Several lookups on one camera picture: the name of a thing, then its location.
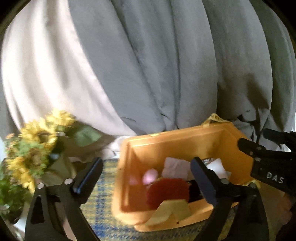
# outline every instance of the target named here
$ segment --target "green leaf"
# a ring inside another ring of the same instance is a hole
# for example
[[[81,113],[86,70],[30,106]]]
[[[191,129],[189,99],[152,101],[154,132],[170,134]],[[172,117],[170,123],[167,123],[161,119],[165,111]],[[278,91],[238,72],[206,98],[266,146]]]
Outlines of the green leaf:
[[[0,172],[0,181],[3,180],[5,177],[5,174],[3,172]]]
[[[98,139],[100,139],[103,136],[103,134],[99,133],[98,130],[95,128],[81,124],[76,128],[75,133],[73,134],[73,138],[78,146],[87,146],[94,142],[96,142]]]
[[[28,189],[22,188],[21,185],[11,184],[11,176],[4,174],[4,167],[1,166],[0,174],[0,213],[10,222],[14,221],[21,215],[21,209],[24,203],[32,198]]]

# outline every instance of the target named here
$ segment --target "red scrubbing brush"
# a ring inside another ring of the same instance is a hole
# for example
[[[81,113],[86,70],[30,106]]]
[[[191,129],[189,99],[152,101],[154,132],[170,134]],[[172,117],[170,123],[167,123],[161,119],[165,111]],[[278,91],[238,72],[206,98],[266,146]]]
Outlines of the red scrubbing brush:
[[[180,178],[162,178],[147,190],[147,204],[157,209],[164,200],[185,199],[189,201],[189,184]]]

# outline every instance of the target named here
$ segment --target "artificial flower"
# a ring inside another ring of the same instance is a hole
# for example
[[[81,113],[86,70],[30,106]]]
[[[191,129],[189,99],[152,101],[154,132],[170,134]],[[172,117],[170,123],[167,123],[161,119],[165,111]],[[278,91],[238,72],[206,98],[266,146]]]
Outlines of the artificial flower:
[[[29,189],[19,185],[11,176],[5,161],[0,163],[0,215],[4,220],[15,223],[21,215],[24,203],[31,202]]]
[[[55,147],[57,141],[56,126],[52,123],[48,125],[44,118],[41,118],[39,122],[33,120],[26,123],[20,132],[20,137],[25,140],[42,143],[49,150]]]
[[[76,121],[74,116],[64,110],[53,109],[51,115],[46,116],[46,120],[58,126],[70,127]]]
[[[21,156],[18,156],[15,159],[6,159],[5,161],[7,163],[7,169],[11,171],[24,166],[24,158]]]
[[[28,170],[21,174],[20,184],[22,184],[24,188],[28,188],[30,193],[33,194],[35,192],[35,181]]]

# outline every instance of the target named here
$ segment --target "white cloth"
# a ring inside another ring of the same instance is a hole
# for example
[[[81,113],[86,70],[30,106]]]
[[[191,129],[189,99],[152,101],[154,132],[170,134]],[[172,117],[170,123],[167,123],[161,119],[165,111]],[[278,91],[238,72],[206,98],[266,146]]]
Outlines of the white cloth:
[[[221,162],[221,159],[218,158],[214,161],[212,161],[211,163],[209,163],[207,165],[207,168],[210,169],[210,170],[213,170],[216,175],[222,179],[222,178],[226,178],[226,179],[229,179],[223,165],[222,165],[222,162]]]
[[[67,0],[32,0],[15,17],[5,33],[1,69],[9,111],[18,128],[57,108],[106,134],[135,135],[93,73]]]
[[[172,157],[165,159],[161,175],[164,178],[182,178],[185,181],[194,179],[190,170],[190,162]]]
[[[220,179],[229,179],[229,176],[225,171],[220,158],[215,159],[209,164],[205,165],[208,169],[213,170]],[[172,157],[167,157],[165,159],[164,168],[161,175],[164,178],[182,178],[185,181],[195,179],[190,170],[190,162]]]

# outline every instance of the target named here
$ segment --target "yellow sunflower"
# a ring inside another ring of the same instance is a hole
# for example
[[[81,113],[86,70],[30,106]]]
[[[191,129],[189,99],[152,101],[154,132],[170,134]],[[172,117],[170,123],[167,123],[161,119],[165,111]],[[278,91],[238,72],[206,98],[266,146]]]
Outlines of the yellow sunflower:
[[[35,181],[24,164],[24,158],[16,157],[15,159],[7,159],[6,163],[7,169],[12,171],[13,178],[18,180],[23,188],[28,188],[33,194],[35,191]]]
[[[21,138],[42,143],[48,150],[52,150],[57,141],[56,126],[52,123],[48,125],[44,118],[41,118],[39,122],[33,120],[26,123],[20,132]]]
[[[64,110],[53,109],[51,115],[46,116],[46,120],[59,126],[69,127],[76,121],[75,117]]]
[[[24,158],[21,156],[16,157],[15,159],[6,159],[8,170],[14,171],[23,167]]]

